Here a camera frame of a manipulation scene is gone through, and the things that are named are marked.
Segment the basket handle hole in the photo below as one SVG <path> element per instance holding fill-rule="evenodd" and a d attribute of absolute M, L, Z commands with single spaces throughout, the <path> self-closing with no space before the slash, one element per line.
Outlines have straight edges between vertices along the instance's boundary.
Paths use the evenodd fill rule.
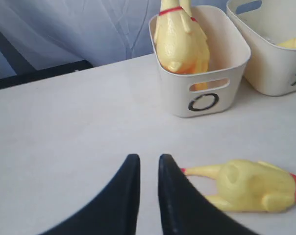
<path fill-rule="evenodd" d="M 223 78 L 215 81 L 193 84 L 189 87 L 189 90 L 191 92 L 206 91 L 206 90 L 226 87 L 228 86 L 229 83 L 230 83 L 230 79 Z"/>
<path fill-rule="evenodd" d="M 262 5 L 261 0 L 256 0 L 256 1 L 249 2 L 249 3 L 245 3 L 245 4 L 238 6 L 236 8 L 235 13 L 236 13 L 236 15 L 239 15 L 239 14 L 243 14 L 243 13 L 246 13 L 249 11 L 254 11 L 254 10 L 259 9 L 261 7 L 261 5 Z"/>

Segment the white curtain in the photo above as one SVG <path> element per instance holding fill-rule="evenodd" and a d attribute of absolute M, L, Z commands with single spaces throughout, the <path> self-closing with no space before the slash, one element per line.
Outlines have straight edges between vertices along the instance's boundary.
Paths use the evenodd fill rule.
<path fill-rule="evenodd" d="M 225 10 L 227 0 L 194 0 Z M 0 31 L 37 70 L 94 66 L 152 53 L 150 18 L 160 0 L 0 0 Z"/>

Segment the white bin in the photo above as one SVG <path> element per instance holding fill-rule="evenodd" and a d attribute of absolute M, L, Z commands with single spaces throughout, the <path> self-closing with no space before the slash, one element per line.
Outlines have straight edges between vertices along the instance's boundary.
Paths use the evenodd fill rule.
<path fill-rule="evenodd" d="M 222 10 L 213 6 L 196 6 L 192 8 L 192 14 L 208 37 L 209 72 L 174 74 L 163 69 L 157 58 L 163 105 L 170 113 L 183 118 L 221 112 L 229 108 L 251 56 L 248 44 Z M 154 52 L 155 24 L 156 16 L 149 23 Z M 208 89 L 191 91 L 194 84 L 204 82 Z"/>
<path fill-rule="evenodd" d="M 237 14 L 249 4 L 259 8 Z M 296 49 L 275 45 L 296 38 L 296 0 L 230 0 L 227 14 L 252 50 L 246 80 L 266 95 L 296 91 Z"/>

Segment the white table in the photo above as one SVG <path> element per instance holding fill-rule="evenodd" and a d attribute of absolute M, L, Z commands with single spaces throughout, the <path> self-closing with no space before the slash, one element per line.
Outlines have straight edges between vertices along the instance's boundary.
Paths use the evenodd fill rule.
<path fill-rule="evenodd" d="M 162 234 L 162 153 L 181 167 L 246 158 L 296 174 L 296 93 L 267 97 L 243 81 L 228 111 L 182 119 L 162 109 L 158 75 L 148 55 L 0 90 L 0 235 L 35 235 L 61 222 L 97 195 L 129 153 L 142 165 L 138 235 Z M 191 181 L 215 192 L 209 179 Z M 264 235 L 296 235 L 296 206 L 229 215 Z"/>

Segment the yellow object in basket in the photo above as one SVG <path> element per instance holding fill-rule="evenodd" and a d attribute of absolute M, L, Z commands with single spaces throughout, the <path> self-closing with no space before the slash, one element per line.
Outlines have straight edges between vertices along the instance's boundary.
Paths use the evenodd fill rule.
<path fill-rule="evenodd" d="M 277 44 L 279 47 L 285 47 L 289 49 L 296 49 L 296 38 L 290 39 L 286 42 Z"/>
<path fill-rule="evenodd" d="M 206 39 L 199 24 L 180 6 L 179 0 L 161 1 L 154 43 L 164 69 L 177 74 L 206 72 L 210 56 Z"/>
<path fill-rule="evenodd" d="M 282 212 L 296 203 L 296 176 L 270 163 L 231 160 L 182 171 L 215 179 L 218 194 L 206 198 L 222 211 Z"/>

